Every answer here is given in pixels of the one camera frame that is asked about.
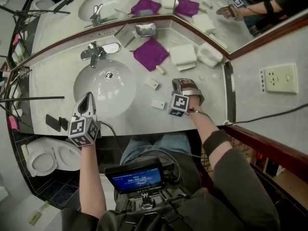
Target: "jeans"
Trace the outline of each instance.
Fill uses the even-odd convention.
[[[138,140],[132,137],[121,157],[120,164],[137,157],[141,152],[151,151],[152,148],[140,148],[142,146],[151,146],[148,141]],[[175,132],[164,134],[164,136],[155,142],[154,146],[162,147],[171,151],[178,151],[191,154],[191,146],[185,133]]]
[[[242,0],[243,4],[245,6],[249,6],[251,5],[251,3],[249,3],[247,0]],[[251,16],[245,16],[244,17],[244,22],[246,24],[246,26],[248,28],[251,28],[252,26],[254,26],[257,22],[259,22],[260,20],[262,20],[264,18],[264,16],[262,15],[251,15]]]

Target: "white marble countertop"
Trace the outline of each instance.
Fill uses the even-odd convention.
[[[172,46],[193,44],[184,36],[173,29],[160,29],[155,38],[167,49]],[[117,42],[114,36],[107,38],[93,38],[98,45]],[[110,54],[107,59],[117,60],[124,63],[134,75],[136,81],[136,96],[131,106],[122,114],[104,119],[116,131],[117,135],[152,134],[179,130],[195,129],[193,122],[188,116],[182,118],[169,115],[167,106],[171,100],[173,90],[171,81],[173,78],[184,77],[193,79],[202,91],[205,101],[203,109],[210,115],[216,125],[226,121],[226,94],[223,67],[209,68],[201,62],[197,67],[179,72],[172,64],[171,58],[164,60],[161,66],[166,70],[166,75],[158,71],[149,72],[133,57],[133,50],[140,46],[145,38],[136,38],[128,46],[118,53]],[[80,53],[88,46],[88,42],[76,45],[70,49],[53,55],[31,66],[30,96],[64,96],[62,100],[35,100],[30,102],[34,133],[46,135],[67,135],[63,129],[57,132],[45,124],[45,116],[49,114],[55,118],[64,117],[70,120],[75,99],[73,86],[79,72],[90,60],[82,61]],[[151,77],[161,83],[160,88],[153,90],[144,84],[147,77]],[[152,99],[167,102],[165,109],[151,107]],[[112,135],[109,128],[102,125],[102,136]]]
[[[198,2],[201,5],[203,0],[191,1]],[[213,7],[209,9],[205,5],[203,6],[206,7],[206,13],[213,21],[213,24],[216,28],[215,36],[228,46],[226,49],[228,52],[233,52],[254,39],[253,36],[249,33],[244,21],[228,20],[222,15],[216,14],[216,11],[220,8],[220,6],[217,5],[217,2],[220,1],[222,4],[228,5],[228,1],[230,0],[208,1],[213,4]],[[190,17],[184,15],[181,16],[187,21],[193,21]]]
[[[80,6],[85,0],[74,0],[69,5],[64,6],[61,11],[70,12],[70,14],[63,13],[46,13],[40,16],[38,27],[35,33],[32,54],[36,53],[47,46],[56,43],[68,36],[87,30],[91,27],[84,28],[91,25],[91,21],[83,21],[78,16]],[[130,13],[130,9],[139,0],[129,0],[127,4],[121,9],[126,13]],[[58,2],[50,10],[53,10],[61,2]],[[173,9],[160,8],[159,14],[172,14]]]

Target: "person's right hand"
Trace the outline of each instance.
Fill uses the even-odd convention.
[[[190,80],[182,80],[180,84],[192,83]],[[182,90],[194,90],[195,88],[183,88]],[[190,95],[188,109],[200,110],[200,96],[199,95]]]

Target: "white sink basin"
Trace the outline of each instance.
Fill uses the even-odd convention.
[[[86,66],[74,82],[77,102],[91,91],[98,119],[115,117],[129,108],[136,93],[136,81],[130,69],[114,60],[99,60],[96,68]]]
[[[121,10],[126,7],[129,0],[85,0],[79,8],[78,16],[83,21],[90,21],[93,15],[93,7],[103,4],[100,12],[101,18],[106,18],[116,13],[114,9]]]

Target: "black shirt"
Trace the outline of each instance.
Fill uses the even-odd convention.
[[[185,185],[190,184],[191,178],[190,181],[197,186],[198,173],[193,168],[189,169],[193,166],[192,159],[183,154],[178,154],[178,157],[182,158],[179,162],[182,170],[190,172],[183,174]],[[190,199],[182,200],[177,208],[192,230],[280,230],[275,206],[240,150],[233,148],[223,155],[214,168],[213,178],[215,196],[207,189],[199,188]],[[75,210],[63,209],[63,231],[117,231],[123,224],[124,215],[118,211],[107,211],[98,220]],[[162,220],[147,224],[148,227],[137,227],[135,231],[170,230]]]

